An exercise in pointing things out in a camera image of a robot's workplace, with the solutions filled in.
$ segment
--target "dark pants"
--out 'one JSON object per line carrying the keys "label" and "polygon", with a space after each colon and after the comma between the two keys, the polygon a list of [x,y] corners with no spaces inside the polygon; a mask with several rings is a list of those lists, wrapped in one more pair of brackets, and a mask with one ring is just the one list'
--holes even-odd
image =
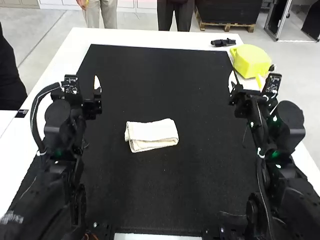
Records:
{"label": "dark pants", "polygon": [[26,98],[14,50],[4,38],[0,23],[0,110],[18,110]]}
{"label": "dark pants", "polygon": [[172,0],[158,0],[158,27],[159,31],[170,31],[172,17],[175,13],[176,26],[180,32],[189,32],[195,0],[187,0],[186,3],[174,2]]}

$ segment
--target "gray floor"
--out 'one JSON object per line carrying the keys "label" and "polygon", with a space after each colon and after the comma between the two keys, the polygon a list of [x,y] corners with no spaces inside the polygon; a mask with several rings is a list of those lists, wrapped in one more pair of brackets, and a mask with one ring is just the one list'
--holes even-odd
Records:
{"label": "gray floor", "polygon": [[[263,48],[283,75],[280,100],[291,100],[303,109],[307,135],[303,142],[320,168],[320,89],[319,54],[320,43],[273,42],[263,27],[267,15],[260,14],[254,33],[244,28],[231,27],[246,44]],[[21,79],[30,92],[72,27],[85,27],[81,11],[1,8],[0,21],[5,37],[12,44]],[[286,21],[280,39],[307,40],[299,27],[301,20],[293,16]],[[157,15],[145,13],[118,13],[120,29],[157,30]],[[195,16],[192,32],[200,32]],[[212,27],[206,32],[221,32]]]}

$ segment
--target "beige pants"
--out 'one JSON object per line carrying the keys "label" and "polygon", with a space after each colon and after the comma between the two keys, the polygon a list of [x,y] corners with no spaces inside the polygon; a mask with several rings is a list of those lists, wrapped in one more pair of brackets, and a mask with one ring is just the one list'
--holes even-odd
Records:
{"label": "beige pants", "polygon": [[88,28],[99,28],[100,9],[105,29],[116,29],[118,0],[89,0],[83,16]]}

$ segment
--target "folded towel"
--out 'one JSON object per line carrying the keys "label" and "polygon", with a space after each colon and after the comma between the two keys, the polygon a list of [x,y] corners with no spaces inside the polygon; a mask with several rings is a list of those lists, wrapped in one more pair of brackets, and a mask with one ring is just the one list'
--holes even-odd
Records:
{"label": "folded towel", "polygon": [[175,122],[166,118],[147,123],[127,121],[124,140],[137,153],[177,145],[179,136]]}

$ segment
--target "robotic manipulator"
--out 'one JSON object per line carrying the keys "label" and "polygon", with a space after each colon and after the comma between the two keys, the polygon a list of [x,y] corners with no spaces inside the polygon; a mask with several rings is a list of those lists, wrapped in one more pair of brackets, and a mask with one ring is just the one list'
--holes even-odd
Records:
{"label": "robotic manipulator", "polygon": [[[262,91],[244,89],[235,77],[229,105],[235,106],[237,118],[247,119],[253,136],[258,192],[249,196],[246,215],[221,211],[219,236],[216,229],[205,229],[202,239],[319,240],[320,198],[291,157],[306,134],[303,112],[290,101],[277,101],[280,74],[270,73]],[[53,103],[45,112],[45,138],[41,140],[36,116],[47,93]],[[1,240],[89,239],[86,192],[80,184],[82,154],[88,145],[86,120],[101,112],[101,87],[93,88],[92,96],[83,99],[75,75],[66,75],[63,82],[38,93],[30,123],[40,171],[1,218]],[[98,236],[99,240],[112,240],[112,234],[106,235]]]}
{"label": "robotic manipulator", "polygon": [[[39,136],[37,111],[51,93],[53,103],[45,112],[44,139]],[[102,113],[101,87],[92,81],[89,99],[83,99],[76,75],[45,87],[35,97],[30,125],[38,146],[40,168],[26,191],[14,199],[1,218],[1,240],[81,240],[86,233],[86,191],[80,178],[86,120]]]}
{"label": "robotic manipulator", "polygon": [[246,215],[220,212],[220,239],[319,240],[320,198],[291,156],[306,135],[302,110],[277,101],[280,74],[270,73],[262,91],[235,78],[229,105],[252,133],[259,191],[249,196]]}

